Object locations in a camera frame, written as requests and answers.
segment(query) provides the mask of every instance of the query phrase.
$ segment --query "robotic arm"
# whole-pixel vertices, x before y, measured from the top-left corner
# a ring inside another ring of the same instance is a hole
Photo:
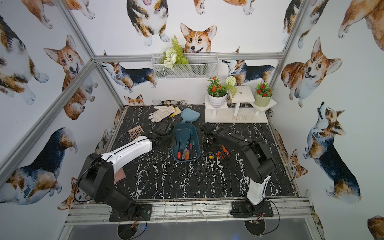
[[[138,156],[155,149],[169,148],[176,145],[174,126],[162,121],[159,128],[145,132],[132,142],[103,155],[90,154],[83,165],[78,178],[78,187],[95,202],[104,202],[126,218],[133,219],[137,213],[137,204],[130,196],[114,186],[114,174],[124,165]],[[265,189],[270,174],[275,170],[277,162],[269,153],[269,149],[260,145],[260,140],[245,139],[233,134],[225,128],[214,128],[210,123],[202,126],[210,148],[216,150],[221,145],[238,152],[245,170],[250,178],[249,190],[245,198],[245,208],[249,215],[255,215],[259,205],[265,198]]]

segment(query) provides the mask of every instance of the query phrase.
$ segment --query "black marble tabletop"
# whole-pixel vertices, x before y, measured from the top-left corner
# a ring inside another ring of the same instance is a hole
[[[204,105],[179,106],[180,110],[191,108],[201,113],[200,118],[193,122],[198,135],[200,148],[205,139],[200,131],[205,123]],[[148,119],[156,109],[153,106],[128,107],[120,130],[112,149],[119,148],[132,141],[128,130],[141,125],[144,131],[158,127]],[[169,118],[174,124],[181,121],[180,114]],[[243,137],[256,139],[261,137],[265,142],[276,144],[267,124],[215,124],[224,126]],[[295,191],[289,182],[277,149],[269,146],[272,154],[280,163],[271,180],[280,185],[268,184],[267,196],[294,196]],[[243,167],[240,155],[228,149],[230,157],[226,160],[210,159],[206,153],[197,161],[176,162],[171,149],[152,150],[125,165],[127,178],[117,183],[117,188],[133,199],[197,199],[197,198],[234,198],[244,197],[248,191],[249,178]]]

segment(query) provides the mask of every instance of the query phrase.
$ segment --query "black bracket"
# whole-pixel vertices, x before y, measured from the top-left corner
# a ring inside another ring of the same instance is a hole
[[[233,215],[233,218],[258,218],[260,213],[263,213],[264,217],[273,217],[273,210],[269,201],[264,201],[260,204],[261,206],[252,215],[247,211],[245,204],[245,201],[231,203],[232,210],[230,214]]]
[[[140,212],[140,219],[139,221],[147,220],[149,221],[152,214],[152,204],[137,204],[137,210]],[[110,222],[128,222],[128,221],[135,221],[136,219],[129,219],[124,215],[123,213],[112,209],[111,216],[109,217]]]

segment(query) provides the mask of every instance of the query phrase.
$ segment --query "yellow sponge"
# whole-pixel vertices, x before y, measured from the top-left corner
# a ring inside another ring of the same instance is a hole
[[[179,107],[174,107],[174,109],[175,109],[175,112],[172,113],[172,114],[169,116],[170,118],[171,118],[171,117],[174,117],[174,116],[176,116],[176,115],[178,115],[178,114],[181,113],[181,110],[179,109]]]

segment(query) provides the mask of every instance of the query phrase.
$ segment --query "gray floor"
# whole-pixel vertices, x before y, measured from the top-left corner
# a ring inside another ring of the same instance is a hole
[[[277,226],[277,219],[266,221],[266,232]],[[69,240],[120,240],[117,235],[117,224],[109,225],[76,225],[73,227]],[[145,228],[145,223],[139,226],[136,235]],[[250,234],[244,221],[222,222],[185,222],[185,223],[150,223],[147,230],[137,237],[137,240],[246,240],[260,237]],[[304,218],[280,219],[279,227],[272,233],[264,235],[262,240],[311,240],[310,232]]]

